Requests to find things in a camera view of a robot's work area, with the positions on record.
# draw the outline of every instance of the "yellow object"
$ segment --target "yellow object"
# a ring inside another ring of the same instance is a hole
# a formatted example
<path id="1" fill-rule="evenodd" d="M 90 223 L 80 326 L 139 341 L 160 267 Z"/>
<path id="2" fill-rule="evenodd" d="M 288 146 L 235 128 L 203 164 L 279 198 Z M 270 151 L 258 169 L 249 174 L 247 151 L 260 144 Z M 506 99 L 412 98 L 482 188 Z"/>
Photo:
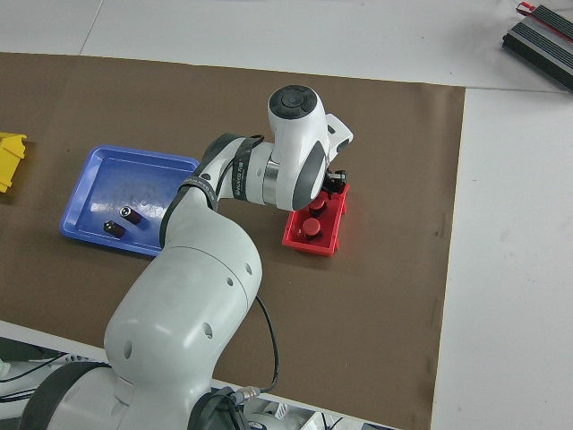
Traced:
<path id="1" fill-rule="evenodd" d="M 5 193 L 12 186 L 12 176 L 20 160 L 24 158 L 26 147 L 21 142 L 25 134 L 0 132 L 0 192 Z"/>

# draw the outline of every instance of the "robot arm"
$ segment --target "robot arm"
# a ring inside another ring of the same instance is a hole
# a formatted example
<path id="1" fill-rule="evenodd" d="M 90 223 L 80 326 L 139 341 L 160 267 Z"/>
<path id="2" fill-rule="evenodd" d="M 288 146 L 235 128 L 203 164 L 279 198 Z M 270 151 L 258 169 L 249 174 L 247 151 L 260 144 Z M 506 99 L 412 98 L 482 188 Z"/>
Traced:
<path id="1" fill-rule="evenodd" d="M 254 243 L 217 213 L 218 200 L 302 209 L 320 191 L 329 163 L 352 140 L 305 87 L 275 92 L 269 120 L 274 144 L 224 134 L 209 146 L 166 211 L 163 251 L 107 326 L 110 366 L 64 366 L 51 374 L 24 410 L 21 430 L 202 430 L 197 423 L 200 409 L 209 406 L 205 395 L 215 364 L 261 283 Z M 47 392 L 48 408 L 42 398 Z"/>

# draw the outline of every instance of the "brown paper sheet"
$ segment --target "brown paper sheet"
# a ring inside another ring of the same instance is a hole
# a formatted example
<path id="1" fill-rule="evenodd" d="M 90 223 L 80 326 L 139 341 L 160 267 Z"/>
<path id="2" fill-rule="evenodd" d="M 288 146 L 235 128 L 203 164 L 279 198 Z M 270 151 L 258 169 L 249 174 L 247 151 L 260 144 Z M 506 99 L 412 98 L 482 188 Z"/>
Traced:
<path id="1" fill-rule="evenodd" d="M 27 156 L 0 194 L 0 318 L 102 346 L 150 259 L 60 236 L 89 151 L 107 143 L 200 159 L 223 132 L 263 133 L 266 103 L 308 85 L 355 133 L 332 258 L 280 244 L 287 213 L 223 202 L 263 263 L 278 332 L 276 394 L 389 426 L 428 429 L 438 361 L 464 90 L 76 56 L 0 55 L 0 130 Z M 272 349 L 254 306 L 215 377 L 266 385 Z"/>

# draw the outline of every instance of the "white table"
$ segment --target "white table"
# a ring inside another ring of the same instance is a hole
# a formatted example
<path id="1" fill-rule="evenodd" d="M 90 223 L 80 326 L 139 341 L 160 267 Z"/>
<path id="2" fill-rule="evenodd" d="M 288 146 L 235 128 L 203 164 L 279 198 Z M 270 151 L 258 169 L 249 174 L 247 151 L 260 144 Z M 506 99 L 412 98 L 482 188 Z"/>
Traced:
<path id="1" fill-rule="evenodd" d="M 517 3 L 0 0 L 0 51 L 466 86 L 432 428 L 573 428 L 573 96 L 501 51 Z"/>

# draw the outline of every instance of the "blue plastic tray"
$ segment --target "blue plastic tray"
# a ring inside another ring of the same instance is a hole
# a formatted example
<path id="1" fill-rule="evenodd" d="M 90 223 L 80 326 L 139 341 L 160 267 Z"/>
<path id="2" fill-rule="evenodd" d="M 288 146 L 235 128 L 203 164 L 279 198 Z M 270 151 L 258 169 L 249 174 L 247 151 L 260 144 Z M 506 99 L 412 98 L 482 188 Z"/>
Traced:
<path id="1" fill-rule="evenodd" d="M 157 255 L 159 226 L 179 185 L 197 168 L 196 159 L 102 145 L 83 167 L 65 208 L 60 231 L 64 236 L 135 253 Z M 133 225 L 119 215 L 130 206 L 143 219 Z M 112 220 L 125 228 L 116 238 L 103 230 Z"/>

